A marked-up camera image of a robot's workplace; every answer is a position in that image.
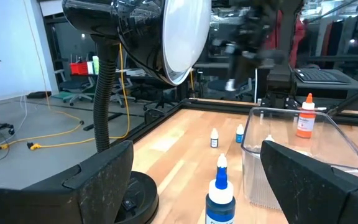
transparent bin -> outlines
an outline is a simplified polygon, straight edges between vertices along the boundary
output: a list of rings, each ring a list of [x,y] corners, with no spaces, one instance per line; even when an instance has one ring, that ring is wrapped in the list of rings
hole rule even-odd
[[[310,139],[300,138],[296,135],[299,113],[272,108],[251,109],[241,144],[244,195],[251,203],[281,209],[260,161],[260,146],[269,134],[276,143],[358,175],[358,147],[335,122],[324,113],[306,112],[316,115],[313,133]]]

wooden tabletop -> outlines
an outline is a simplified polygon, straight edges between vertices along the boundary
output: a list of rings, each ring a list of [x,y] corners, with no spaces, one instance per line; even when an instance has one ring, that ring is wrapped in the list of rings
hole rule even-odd
[[[205,223],[205,196],[216,175],[220,153],[228,161],[229,180],[237,200],[235,223],[286,223],[282,212],[258,207],[245,197],[242,149],[234,140],[247,115],[181,110],[138,141],[133,170],[145,172],[158,186],[160,205],[153,224]],[[219,147],[210,148],[209,135],[219,129]],[[341,126],[358,145],[358,127]]]

gray floor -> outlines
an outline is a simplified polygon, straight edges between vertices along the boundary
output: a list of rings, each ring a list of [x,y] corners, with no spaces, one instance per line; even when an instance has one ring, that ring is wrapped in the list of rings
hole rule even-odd
[[[20,130],[25,110],[24,104],[20,103],[20,98],[0,102],[0,120],[2,123],[11,123],[15,126],[17,134],[11,139],[29,138],[33,136],[41,136],[46,134],[60,133],[74,128],[78,122],[73,118],[65,115],[51,112],[46,105],[45,100],[30,100],[27,103],[27,118]],[[53,110],[63,111],[73,116],[77,116],[85,122],[85,125],[92,123],[93,105],[87,101],[75,103],[70,108],[67,104],[62,103],[59,99],[51,98]],[[142,103],[130,103],[130,114],[143,115]],[[117,103],[111,103],[109,112],[122,112],[125,109],[120,108]],[[131,116],[131,129],[143,122],[143,117]],[[110,136],[122,136],[127,127],[127,117],[120,116],[109,122]],[[6,138],[10,135],[7,129],[1,131]],[[61,144],[66,142],[81,141],[93,138],[94,133],[91,131],[83,131],[82,127],[74,133],[58,136],[54,138],[33,140],[34,143],[41,145]],[[0,158],[4,156],[6,151],[0,151]],[[7,157],[0,161],[0,187],[9,189],[22,189],[40,180],[44,180],[54,174],[57,174],[96,153],[94,141],[79,144],[75,146],[64,146],[56,148],[38,149],[30,151],[26,142],[20,142],[11,146]]]

